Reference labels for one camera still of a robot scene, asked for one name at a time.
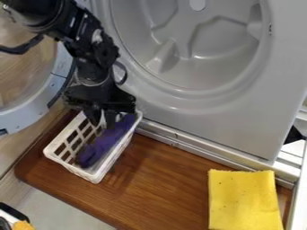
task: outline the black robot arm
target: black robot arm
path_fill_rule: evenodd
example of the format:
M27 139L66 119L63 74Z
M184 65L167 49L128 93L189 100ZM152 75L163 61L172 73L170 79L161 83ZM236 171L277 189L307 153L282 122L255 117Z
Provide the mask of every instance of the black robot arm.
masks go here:
M135 97L120 90L114 80L118 47L91 12L74 0L0 1L28 31L62 41L75 58L76 80L63 93L69 105L84 110L93 124L98 124L103 109L109 127L118 113L135 112Z

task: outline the wooden board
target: wooden board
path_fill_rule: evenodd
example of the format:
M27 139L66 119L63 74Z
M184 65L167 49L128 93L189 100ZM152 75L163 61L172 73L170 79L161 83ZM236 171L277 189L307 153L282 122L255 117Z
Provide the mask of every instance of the wooden board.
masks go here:
M135 135L112 171L94 185L41 153L70 119L29 149L15 167L18 178L118 229L207 229L208 170L230 168ZM277 190L285 223L292 192Z

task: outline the yellow cloth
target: yellow cloth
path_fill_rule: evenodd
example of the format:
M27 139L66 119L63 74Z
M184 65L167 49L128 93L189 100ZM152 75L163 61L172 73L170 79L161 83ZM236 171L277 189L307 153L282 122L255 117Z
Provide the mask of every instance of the yellow cloth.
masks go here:
M209 172L209 229L283 230L274 172Z

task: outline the white plastic basket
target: white plastic basket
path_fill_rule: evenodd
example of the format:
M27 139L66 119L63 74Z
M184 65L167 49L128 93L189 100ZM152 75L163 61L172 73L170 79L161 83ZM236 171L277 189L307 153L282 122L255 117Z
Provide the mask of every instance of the white plastic basket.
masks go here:
M63 165L69 172L92 183L99 183L130 143L136 126L143 118L141 111L137 111L136 115L135 124L131 129L99 162L88 169L83 169L75 164L75 156L86 144L90 144L101 134L105 127L105 121L102 121L98 127L94 127L82 112L45 147L44 155L50 160Z

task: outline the washing machine drum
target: washing machine drum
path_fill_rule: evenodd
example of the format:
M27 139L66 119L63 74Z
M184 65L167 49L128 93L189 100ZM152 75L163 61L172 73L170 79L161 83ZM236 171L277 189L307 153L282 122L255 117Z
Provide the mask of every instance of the washing machine drum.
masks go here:
M276 158L307 88L307 1L104 0L145 117Z

